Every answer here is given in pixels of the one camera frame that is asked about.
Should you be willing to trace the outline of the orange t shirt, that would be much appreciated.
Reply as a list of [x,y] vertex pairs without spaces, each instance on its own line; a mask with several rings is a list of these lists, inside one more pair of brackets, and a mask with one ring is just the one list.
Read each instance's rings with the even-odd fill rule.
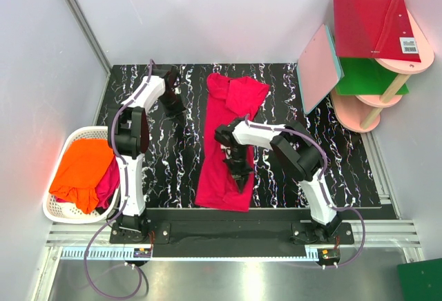
[[113,159],[105,139],[74,141],[62,155],[49,193],[75,204],[82,213],[91,213],[99,204],[96,187]]

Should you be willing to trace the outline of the dark green board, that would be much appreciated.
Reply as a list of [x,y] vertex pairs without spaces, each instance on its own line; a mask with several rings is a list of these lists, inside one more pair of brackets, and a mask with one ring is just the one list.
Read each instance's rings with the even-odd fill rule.
[[442,301],[441,258],[397,266],[404,300]]

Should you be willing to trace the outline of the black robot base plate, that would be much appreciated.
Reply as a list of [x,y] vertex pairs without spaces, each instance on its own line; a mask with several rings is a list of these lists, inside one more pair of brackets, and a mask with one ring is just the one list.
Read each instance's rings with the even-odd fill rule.
[[211,209],[150,209],[148,231],[150,238],[142,240],[132,232],[115,233],[113,244],[153,242],[153,257],[160,258],[302,258],[308,246],[356,246],[361,233],[355,214],[340,214],[338,243],[309,243],[299,241],[311,223],[306,208],[253,208],[248,213],[215,211]]

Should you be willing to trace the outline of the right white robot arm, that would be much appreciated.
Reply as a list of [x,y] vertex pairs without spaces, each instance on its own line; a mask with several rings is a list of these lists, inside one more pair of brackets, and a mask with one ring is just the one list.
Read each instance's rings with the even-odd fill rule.
[[311,223],[299,241],[338,243],[342,218],[325,182],[327,156],[300,123],[267,125],[239,117],[228,125],[218,126],[215,141],[226,154],[224,163],[239,193],[244,192],[253,172],[247,161],[248,148],[255,146],[273,151],[283,171],[300,184],[309,204]]

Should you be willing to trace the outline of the aluminium frame rail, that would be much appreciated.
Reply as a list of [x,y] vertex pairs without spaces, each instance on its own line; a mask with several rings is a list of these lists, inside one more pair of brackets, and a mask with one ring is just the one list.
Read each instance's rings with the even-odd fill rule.
[[94,55],[96,56],[99,64],[107,74],[111,73],[111,64],[108,61],[102,47],[100,46],[93,29],[91,28],[86,15],[84,14],[78,0],[65,0],[71,13],[73,14],[77,24],[79,25],[84,37],[86,38],[89,46],[91,47]]

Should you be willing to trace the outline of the red acrylic sheet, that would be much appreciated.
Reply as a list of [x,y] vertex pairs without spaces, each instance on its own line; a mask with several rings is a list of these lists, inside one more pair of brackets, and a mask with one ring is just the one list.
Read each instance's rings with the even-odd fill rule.
[[405,0],[333,0],[336,54],[420,62]]

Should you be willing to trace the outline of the pink board teal edge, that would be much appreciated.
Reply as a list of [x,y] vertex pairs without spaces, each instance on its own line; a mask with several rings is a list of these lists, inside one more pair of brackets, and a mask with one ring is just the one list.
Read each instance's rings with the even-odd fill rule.
[[297,65],[302,108],[308,115],[343,77],[329,27],[323,24],[311,38]]

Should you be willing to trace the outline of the white plastic laundry basket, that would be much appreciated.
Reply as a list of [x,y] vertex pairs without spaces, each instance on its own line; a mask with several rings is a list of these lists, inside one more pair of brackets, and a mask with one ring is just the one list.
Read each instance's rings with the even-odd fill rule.
[[120,176],[107,135],[105,126],[87,126],[69,135],[44,195],[42,208],[49,220],[90,224],[111,212]]

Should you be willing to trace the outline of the magenta t shirt in basket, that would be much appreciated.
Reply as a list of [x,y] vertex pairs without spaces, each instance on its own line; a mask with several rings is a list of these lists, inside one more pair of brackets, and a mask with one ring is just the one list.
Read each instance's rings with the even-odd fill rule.
[[92,163],[79,162],[57,172],[49,193],[58,202],[74,204],[82,213],[96,208],[106,209],[119,186],[119,172],[115,158]]

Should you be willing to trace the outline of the green acrylic sheet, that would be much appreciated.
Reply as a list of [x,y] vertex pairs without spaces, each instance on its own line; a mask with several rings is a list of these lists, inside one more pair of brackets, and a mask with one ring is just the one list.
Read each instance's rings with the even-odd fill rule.
[[382,95],[398,73],[382,67],[374,59],[340,58],[343,77],[335,89],[339,95]]

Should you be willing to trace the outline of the pink wooden tiered shelf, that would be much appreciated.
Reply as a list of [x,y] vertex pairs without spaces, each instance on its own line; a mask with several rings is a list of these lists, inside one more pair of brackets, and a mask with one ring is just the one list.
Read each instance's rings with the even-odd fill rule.
[[347,129],[374,130],[382,110],[408,94],[406,82],[426,71],[434,51],[405,0],[333,0],[334,43],[343,75],[331,92]]

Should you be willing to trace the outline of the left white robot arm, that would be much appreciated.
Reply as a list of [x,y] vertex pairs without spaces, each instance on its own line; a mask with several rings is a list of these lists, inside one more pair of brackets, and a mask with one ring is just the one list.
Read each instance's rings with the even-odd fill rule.
[[150,141],[147,112],[159,102],[166,117],[183,126],[185,107],[175,92],[180,80],[175,66],[151,64],[133,94],[109,110],[108,145],[116,157],[121,193],[119,210],[111,221],[115,233],[125,232],[135,243],[151,236],[142,188],[142,164]]

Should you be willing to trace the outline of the crimson red t shirt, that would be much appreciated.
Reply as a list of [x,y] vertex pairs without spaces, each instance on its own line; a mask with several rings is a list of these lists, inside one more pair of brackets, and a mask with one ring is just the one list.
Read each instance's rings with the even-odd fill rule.
[[252,120],[269,85],[250,77],[207,78],[208,102],[204,128],[204,162],[195,203],[224,211],[247,212],[253,193],[254,152],[241,145],[233,129],[247,116]]

